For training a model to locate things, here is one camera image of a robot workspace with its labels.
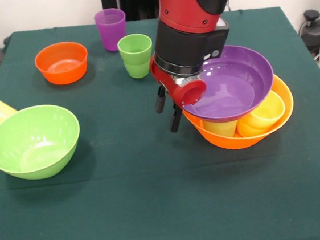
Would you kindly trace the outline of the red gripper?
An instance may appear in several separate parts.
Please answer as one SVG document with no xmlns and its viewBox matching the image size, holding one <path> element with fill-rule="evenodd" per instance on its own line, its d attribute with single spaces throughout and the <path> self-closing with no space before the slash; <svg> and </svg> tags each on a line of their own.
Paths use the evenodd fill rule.
<svg viewBox="0 0 320 240">
<path fill-rule="evenodd" d="M 175 103 L 173 104 L 174 113 L 170 121 L 170 132 L 177 133 L 183 112 L 181 106 L 197 103 L 205 94 L 207 89 L 206 83 L 198 75 L 185 78 L 172 76 L 162 70 L 155 60 L 156 55 L 153 55 L 150 60 L 150 71 L 161 85 L 158 88 L 155 112 L 158 114 L 163 112 L 166 91 Z"/>
</svg>

